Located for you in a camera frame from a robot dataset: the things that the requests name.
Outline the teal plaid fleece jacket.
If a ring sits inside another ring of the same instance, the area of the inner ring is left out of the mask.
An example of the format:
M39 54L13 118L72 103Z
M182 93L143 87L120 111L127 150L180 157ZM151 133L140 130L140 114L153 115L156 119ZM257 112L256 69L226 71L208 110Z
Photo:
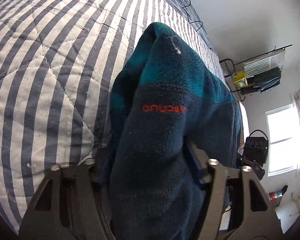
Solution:
M242 129L233 94L170 27L155 22L115 79L110 118L115 237L188 239L205 195L184 140L233 167Z

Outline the dark clothes on rack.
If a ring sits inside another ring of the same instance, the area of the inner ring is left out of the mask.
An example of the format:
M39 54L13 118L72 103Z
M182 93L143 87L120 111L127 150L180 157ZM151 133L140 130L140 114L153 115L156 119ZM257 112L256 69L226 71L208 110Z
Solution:
M280 84L282 71L279 67L272 68L254 76L254 92L265 92Z

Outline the window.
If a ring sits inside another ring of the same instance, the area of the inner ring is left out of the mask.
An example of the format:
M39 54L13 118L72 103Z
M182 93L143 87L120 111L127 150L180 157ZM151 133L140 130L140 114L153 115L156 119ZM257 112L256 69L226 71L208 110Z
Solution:
M300 123L293 104L266 112L269 155L268 176L297 170L300 166Z

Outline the black metal rack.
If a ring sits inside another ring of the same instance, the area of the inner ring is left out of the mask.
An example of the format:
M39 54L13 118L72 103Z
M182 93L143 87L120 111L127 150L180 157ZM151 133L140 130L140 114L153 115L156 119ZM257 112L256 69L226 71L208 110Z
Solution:
M239 102L243 102L246 95L256 93L253 90L255 75L276 67L279 67L283 72L286 49L290 48L291 46L292 45L289 44L280 48L274 48L271 51L257 55L255 57L251 57L238 63L234 63L234 61L230 58L223 59L219 62L226 71L224 78L231 79L232 87L230 88L230 92L232 92L233 94L237 94ZM232 76L235 74L235 72L239 72L242 70L245 72L245 75L247 77L248 86L240 90L236 90L232 82Z

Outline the yellow box on rack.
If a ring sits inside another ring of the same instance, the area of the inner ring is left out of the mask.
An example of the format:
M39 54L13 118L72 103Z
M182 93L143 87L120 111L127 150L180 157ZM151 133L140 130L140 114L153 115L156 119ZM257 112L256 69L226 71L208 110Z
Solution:
M232 82L236 90L240 90L248 86L247 77L243 70L235 72L235 74L232 76Z

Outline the striped grey white quilt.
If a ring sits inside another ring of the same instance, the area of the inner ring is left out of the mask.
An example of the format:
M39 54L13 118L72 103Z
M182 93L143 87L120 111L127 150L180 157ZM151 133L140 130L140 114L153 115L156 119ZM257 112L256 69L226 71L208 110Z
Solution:
M0 215L14 233L46 170L107 146L110 90L152 22L224 77L165 0L0 0Z

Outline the blue grid bedsheet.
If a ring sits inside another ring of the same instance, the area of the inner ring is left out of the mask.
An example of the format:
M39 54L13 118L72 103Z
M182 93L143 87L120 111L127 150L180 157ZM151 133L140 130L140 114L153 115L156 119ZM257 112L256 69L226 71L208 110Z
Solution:
M196 10L194 9L191 0L165 0L171 5L185 20L190 24L191 27L203 38L205 44L211 50L214 50L210 38L204 28L203 21L199 18Z

